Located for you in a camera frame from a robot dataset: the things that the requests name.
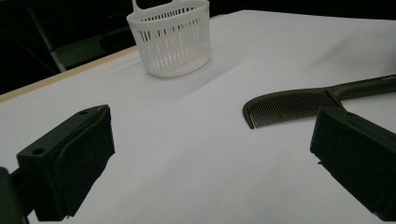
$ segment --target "white table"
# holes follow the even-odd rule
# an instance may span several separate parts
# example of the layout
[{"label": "white table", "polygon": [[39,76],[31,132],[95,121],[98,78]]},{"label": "white table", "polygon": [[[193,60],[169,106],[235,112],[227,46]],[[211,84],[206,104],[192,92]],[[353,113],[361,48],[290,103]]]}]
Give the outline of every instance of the white table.
[{"label": "white table", "polygon": [[[177,78],[137,51],[0,104],[0,165],[79,110],[109,105],[116,154],[62,223],[383,223],[310,153],[315,119],[250,130],[248,100],[396,73],[396,21],[239,11],[210,22],[212,58]],[[396,94],[344,101],[396,132]],[[29,216],[37,223],[35,213]]]}]

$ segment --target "screw hole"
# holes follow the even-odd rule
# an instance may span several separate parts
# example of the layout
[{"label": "screw hole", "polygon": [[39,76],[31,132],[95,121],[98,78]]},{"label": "screw hole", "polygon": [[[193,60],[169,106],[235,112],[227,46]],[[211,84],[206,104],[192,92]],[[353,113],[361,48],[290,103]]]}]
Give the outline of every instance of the screw hole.
[{"label": "screw hole", "polygon": [[45,151],[44,148],[37,148],[37,149],[33,150],[32,153],[33,153],[33,155],[37,156],[37,155],[44,153],[44,151]]}]

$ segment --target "black comb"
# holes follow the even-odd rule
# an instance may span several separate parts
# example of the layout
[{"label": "black comb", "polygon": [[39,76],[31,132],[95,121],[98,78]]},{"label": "black comb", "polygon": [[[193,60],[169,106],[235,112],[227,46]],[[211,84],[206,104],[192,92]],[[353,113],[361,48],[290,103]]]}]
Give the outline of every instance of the black comb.
[{"label": "black comb", "polygon": [[251,129],[315,117],[321,106],[344,109],[341,100],[396,91],[396,75],[348,82],[325,88],[280,91],[248,101],[243,113]]}]

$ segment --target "basket rim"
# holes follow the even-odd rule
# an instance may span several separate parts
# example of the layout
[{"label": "basket rim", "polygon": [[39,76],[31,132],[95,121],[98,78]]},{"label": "basket rim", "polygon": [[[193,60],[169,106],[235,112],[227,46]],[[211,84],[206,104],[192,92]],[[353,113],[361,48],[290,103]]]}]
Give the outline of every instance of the basket rim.
[{"label": "basket rim", "polygon": [[[191,4],[201,4],[200,6],[198,6],[197,8],[195,8],[194,10],[188,11],[188,12],[184,12],[178,15],[174,15],[171,17],[167,17],[167,18],[163,18],[160,20],[155,20],[155,21],[140,21],[137,20],[136,18],[142,18],[145,17],[147,15],[151,15],[151,14],[158,14],[160,15],[161,13],[164,13],[165,11],[168,10],[172,10],[174,7],[177,7],[179,5],[191,5]],[[156,6],[156,7],[150,7],[147,9],[141,9],[139,11],[134,11],[133,13],[129,14],[126,17],[126,20],[128,21],[129,25],[131,26],[131,28],[135,28],[135,29],[152,29],[155,27],[164,27],[165,25],[169,24],[179,24],[183,21],[189,21],[191,18],[196,18],[199,15],[203,14],[204,12],[209,12],[209,1],[207,0],[190,0],[190,1],[179,1],[179,2],[175,2],[172,1],[168,4],[164,4],[164,5],[160,5],[160,6]]]}]

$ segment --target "perforated basket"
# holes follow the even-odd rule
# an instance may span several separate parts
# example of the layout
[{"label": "perforated basket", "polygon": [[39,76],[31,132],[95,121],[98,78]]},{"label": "perforated basket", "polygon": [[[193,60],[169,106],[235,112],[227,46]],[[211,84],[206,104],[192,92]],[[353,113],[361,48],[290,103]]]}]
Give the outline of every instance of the perforated basket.
[{"label": "perforated basket", "polygon": [[157,77],[178,77],[209,61],[209,2],[173,0],[127,16],[146,70]]}]

